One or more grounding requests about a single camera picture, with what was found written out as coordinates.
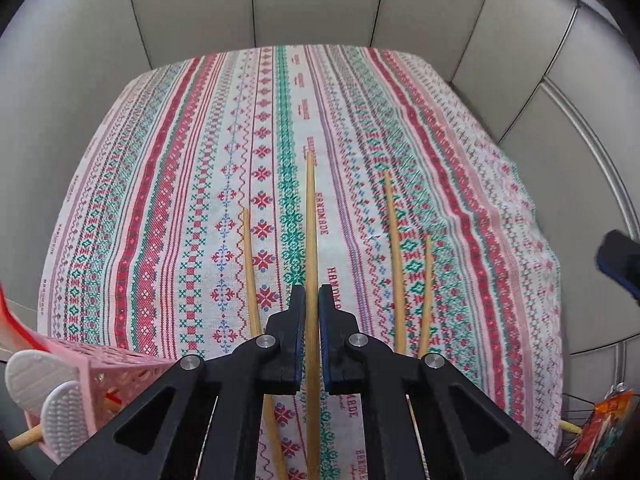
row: metal screw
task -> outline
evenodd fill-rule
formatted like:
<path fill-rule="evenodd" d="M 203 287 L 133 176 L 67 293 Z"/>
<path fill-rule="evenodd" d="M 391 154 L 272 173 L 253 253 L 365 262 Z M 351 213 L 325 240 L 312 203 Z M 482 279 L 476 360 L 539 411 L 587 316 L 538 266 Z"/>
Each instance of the metal screw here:
<path fill-rule="evenodd" d="M 200 358 L 197 355 L 185 355 L 180 359 L 180 367 L 183 370 L 195 370 L 198 366 L 200 366 Z"/>
<path fill-rule="evenodd" d="M 354 346 L 364 346 L 369 342 L 369 338 L 361 333 L 351 334 L 349 336 L 349 343 Z"/>
<path fill-rule="evenodd" d="M 444 357 L 442 357 L 440 354 L 431 352 L 430 354 L 424 356 L 424 363 L 429 368 L 442 368 L 444 366 Z"/>
<path fill-rule="evenodd" d="M 269 348 L 276 344 L 276 338 L 274 338 L 274 336 L 272 336 L 271 334 L 262 334 L 261 336 L 258 336 L 258 339 L 255 340 L 255 343 L 260 348 Z"/>

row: chopstick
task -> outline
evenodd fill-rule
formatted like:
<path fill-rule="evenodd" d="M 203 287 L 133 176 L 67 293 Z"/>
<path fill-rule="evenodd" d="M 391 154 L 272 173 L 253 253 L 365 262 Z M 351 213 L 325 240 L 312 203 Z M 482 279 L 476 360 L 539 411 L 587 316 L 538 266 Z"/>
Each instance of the chopstick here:
<path fill-rule="evenodd" d="M 318 329 L 318 233 L 316 232 L 315 153 L 306 154 L 305 233 L 305 365 L 306 365 L 306 471 L 320 479 L 320 354 Z"/>
<path fill-rule="evenodd" d="M 246 269 L 246 295 L 247 305 L 249 307 L 249 330 L 251 337 L 258 337 L 262 334 L 262 326 L 260 324 L 260 312 L 258 311 L 258 299 L 255 291 L 255 274 L 254 260 L 251 250 L 251 224 L 249 218 L 249 210 L 242 209 L 242 243 L 244 248 L 244 268 Z M 265 395 L 262 400 L 262 416 L 264 417 L 264 425 L 267 438 L 271 444 L 271 452 L 273 453 L 273 462 L 276 469 L 276 478 L 278 480 L 287 480 L 287 465 L 282 455 L 282 444 L 280 443 L 280 434 L 278 433 L 278 425 L 274 414 L 273 397 Z"/>
<path fill-rule="evenodd" d="M 433 303 L 433 252 L 431 251 L 431 236 L 427 234 L 424 239 L 424 299 L 422 300 L 420 345 L 418 346 L 419 358 L 429 352 L 431 303 Z"/>
<path fill-rule="evenodd" d="M 14 436 L 9 441 L 9 446 L 14 451 L 20 451 L 21 449 L 24 449 L 25 447 L 28 447 L 31 444 L 35 444 L 36 442 L 39 442 L 41 440 L 42 440 L 42 426 L 38 424 L 37 426 L 34 426 L 33 428 L 28 429 L 24 433 L 21 433 L 18 436 Z"/>
<path fill-rule="evenodd" d="M 402 257 L 400 255 L 400 235 L 398 232 L 398 216 L 394 203 L 391 174 L 385 171 L 386 213 L 389 224 L 389 239 L 391 242 L 391 273 L 394 286 L 394 352 L 406 353 L 406 327 L 404 312 L 404 277 L 402 276 Z"/>
<path fill-rule="evenodd" d="M 582 434 L 582 428 L 580 426 L 576 426 L 566 420 L 561 420 L 559 423 L 559 427 L 563 431 L 568 431 L 569 433 Z"/>

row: green pattern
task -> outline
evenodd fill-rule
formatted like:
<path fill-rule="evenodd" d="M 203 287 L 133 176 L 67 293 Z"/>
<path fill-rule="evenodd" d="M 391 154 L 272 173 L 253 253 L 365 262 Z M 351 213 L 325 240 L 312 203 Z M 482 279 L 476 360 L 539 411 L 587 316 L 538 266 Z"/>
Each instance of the green pattern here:
<path fill-rule="evenodd" d="M 121 209 L 130 176 L 140 158 L 143 146 L 148 142 L 149 133 L 153 130 L 158 117 L 158 110 L 163 106 L 181 66 L 181 64 L 176 64 L 158 70 L 150 79 L 147 85 L 149 90 L 145 90 L 142 97 L 135 103 L 128 117 L 127 126 L 121 129 L 122 135 L 109 153 L 111 160 L 108 163 L 107 171 L 102 174 L 103 179 L 95 186 L 95 195 L 91 202 L 92 208 L 84 220 L 87 222 L 89 219 L 98 218 L 100 236 L 94 237 L 95 249 L 88 257 L 88 268 L 85 267 L 87 259 L 85 254 L 76 256 L 74 263 L 77 267 L 71 267 L 73 269 L 72 276 L 73 272 L 81 272 L 83 281 L 86 283 L 85 290 L 88 299 L 83 301 L 85 313 L 82 329 L 84 341 L 87 343 L 104 343 L 101 337 L 101 329 L 104 327 L 100 319 L 103 303 L 100 297 L 102 286 L 99 277 L 103 275 L 105 260 L 113 247 L 113 237 L 116 233 L 116 226 L 122 217 Z M 80 229 L 80 232 L 91 234 L 89 227 Z M 79 331 L 79 327 L 74 323 L 70 323 L 66 329 L 72 334 Z"/>
<path fill-rule="evenodd" d="M 180 122 L 182 120 L 182 115 L 184 114 L 184 109 L 185 106 L 187 105 L 188 102 L 188 96 L 191 96 L 191 93 L 193 91 L 193 87 L 196 84 L 197 79 L 200 76 L 200 72 L 201 70 L 203 70 L 203 64 L 200 63 L 199 67 L 196 69 L 196 71 L 193 73 L 193 75 L 191 76 L 191 81 L 190 81 L 190 85 L 188 90 L 185 92 L 185 96 L 187 96 L 187 98 L 184 98 L 182 103 L 180 104 L 180 109 L 178 111 L 178 113 L 175 115 L 174 117 L 174 123 L 172 124 L 172 129 L 171 129 L 171 133 L 169 134 L 169 138 L 168 140 L 165 141 L 165 144 L 167 146 L 171 146 L 172 143 L 175 140 L 175 135 L 176 135 L 176 131 L 178 129 L 178 126 L 180 125 Z M 168 163 L 168 159 L 169 157 L 172 156 L 172 152 L 171 150 L 167 149 L 164 150 L 164 153 L 162 154 L 162 159 L 160 161 L 160 164 L 158 164 L 158 168 L 156 169 L 156 175 L 164 175 L 166 173 L 166 171 L 164 170 L 164 168 L 166 167 L 167 163 Z M 154 183 L 154 188 L 152 191 L 152 198 L 149 201 L 149 209 L 151 210 L 154 206 L 154 204 L 156 204 L 158 201 L 158 181 L 156 180 Z M 152 216 L 147 216 L 145 219 L 145 225 L 143 228 L 143 238 L 141 241 L 141 250 L 138 251 L 138 258 L 136 259 L 136 263 L 134 264 L 134 270 L 133 273 L 131 275 L 132 280 L 131 280 L 131 288 L 132 288 L 132 295 L 131 295 L 131 303 L 132 303 L 132 309 L 131 309 L 131 321 L 130 321 L 130 334 L 131 334 L 131 342 L 133 345 L 133 349 L 135 352 L 140 352 L 142 351 L 142 349 L 140 348 L 140 344 L 138 341 L 138 337 L 139 337 L 139 333 L 138 330 L 136 329 L 138 326 L 138 314 L 140 312 L 140 309 L 138 308 L 137 304 L 136 304 L 136 300 L 138 298 L 138 293 L 137 293 L 137 288 L 138 288 L 138 280 L 140 277 L 140 261 L 143 258 L 143 255 L 145 254 L 145 247 L 148 244 L 149 238 L 150 238 L 150 231 L 151 231 L 151 224 L 152 221 L 154 220 L 154 218 Z"/>
<path fill-rule="evenodd" d="M 289 71 L 287 70 L 286 47 L 276 48 L 276 127 L 278 152 L 278 203 L 282 226 L 282 279 L 287 287 L 288 297 L 292 285 L 303 285 L 305 258 L 304 233 L 302 231 L 302 199 L 297 178 L 296 147 L 291 127 L 291 96 L 289 91 Z M 323 480 L 340 478 L 340 468 L 336 465 L 338 452 L 334 447 L 335 433 L 331 431 L 331 413 L 327 409 L 327 394 L 320 395 L 320 476 Z M 306 396 L 300 395 L 306 405 Z"/>
<path fill-rule="evenodd" d="M 410 136 L 406 134 L 405 127 L 401 123 L 398 112 L 393 110 L 390 99 L 385 94 L 387 88 L 379 83 L 371 66 L 366 63 L 359 49 L 345 48 L 345 58 L 349 61 L 352 69 L 357 74 L 358 81 L 364 88 L 364 92 L 360 94 L 357 86 L 350 87 L 349 90 L 352 98 L 361 107 L 369 107 L 372 115 L 380 122 L 386 136 L 385 143 L 390 149 L 394 150 L 393 153 L 391 153 L 392 160 L 394 163 L 398 161 L 399 164 L 399 169 L 396 168 L 396 175 L 406 175 L 403 179 L 407 181 L 404 185 L 408 198 L 407 202 L 412 204 L 412 216 L 415 216 L 410 223 L 415 222 L 414 227 L 430 226 L 429 230 L 433 241 L 435 260 L 434 273 L 440 280 L 442 290 L 465 290 L 466 283 L 460 278 L 460 273 L 455 270 L 458 266 L 452 257 L 455 250 L 449 235 L 452 228 L 445 224 L 446 221 L 450 222 L 451 220 L 447 219 L 445 215 L 440 215 L 439 218 L 436 216 L 433 193 L 430 193 L 430 190 L 434 189 L 434 186 L 428 180 L 429 174 L 424 167 L 422 157 L 417 153 L 416 147 L 412 146 Z M 361 121 L 360 115 L 356 115 L 356 118 L 358 121 Z M 423 124 L 428 127 L 427 121 L 424 121 Z M 364 121 L 363 129 L 365 130 L 367 127 L 375 128 L 377 125 Z M 384 155 L 384 148 L 381 146 L 371 146 L 369 150 L 373 155 Z M 414 272 L 421 270 L 424 264 L 422 261 L 419 261 L 416 262 L 415 265 Z M 471 330 L 471 327 L 473 327 L 475 323 L 472 320 L 470 309 L 463 303 L 464 297 L 466 297 L 466 293 L 447 296 L 447 307 L 452 313 L 452 316 L 449 316 L 447 322 L 452 329 L 455 330 L 456 338 L 466 338 L 474 343 L 466 347 L 455 345 L 455 348 L 451 344 L 444 344 L 443 350 L 445 350 L 449 358 L 456 361 L 456 364 L 460 366 L 463 373 L 465 373 L 470 380 L 482 386 L 481 375 L 478 373 L 478 356 L 474 349 L 478 343 L 476 335 L 473 334 Z M 421 313 L 421 307 L 418 307 L 414 312 L 418 317 Z M 409 327 L 408 332 L 410 335 L 413 333 L 414 338 L 419 336 L 415 327 Z"/>

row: red object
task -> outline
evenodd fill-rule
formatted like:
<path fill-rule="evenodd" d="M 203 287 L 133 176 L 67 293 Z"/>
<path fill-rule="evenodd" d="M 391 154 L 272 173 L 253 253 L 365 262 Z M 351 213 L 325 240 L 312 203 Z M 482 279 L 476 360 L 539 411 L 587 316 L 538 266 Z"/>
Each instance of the red object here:
<path fill-rule="evenodd" d="M 25 328 L 22 323 L 20 323 L 20 321 L 15 319 L 14 315 L 11 313 L 9 307 L 6 304 L 2 285 L 0 285 L 0 317 L 3 317 L 6 320 L 9 329 L 14 332 L 14 335 L 17 335 L 18 337 L 23 339 L 23 341 L 28 346 L 30 346 L 34 350 L 42 350 L 43 352 L 47 351 L 47 349 L 44 348 L 44 346 L 41 345 L 41 343 L 39 343 L 33 335 L 31 335 L 31 332 L 27 328 Z"/>

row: white slipper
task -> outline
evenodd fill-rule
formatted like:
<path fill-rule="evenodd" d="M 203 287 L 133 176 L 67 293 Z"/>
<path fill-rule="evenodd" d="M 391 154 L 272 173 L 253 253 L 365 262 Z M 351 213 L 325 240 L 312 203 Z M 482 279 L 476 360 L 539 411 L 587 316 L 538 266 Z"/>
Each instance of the white slipper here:
<path fill-rule="evenodd" d="M 49 394 L 42 407 L 40 424 L 44 443 L 57 463 L 89 439 L 78 381 L 60 384 Z"/>
<path fill-rule="evenodd" d="M 6 389 L 14 402 L 40 416 L 47 396 L 60 384 L 77 381 L 80 372 L 55 355 L 41 350 L 20 350 L 7 361 Z"/>

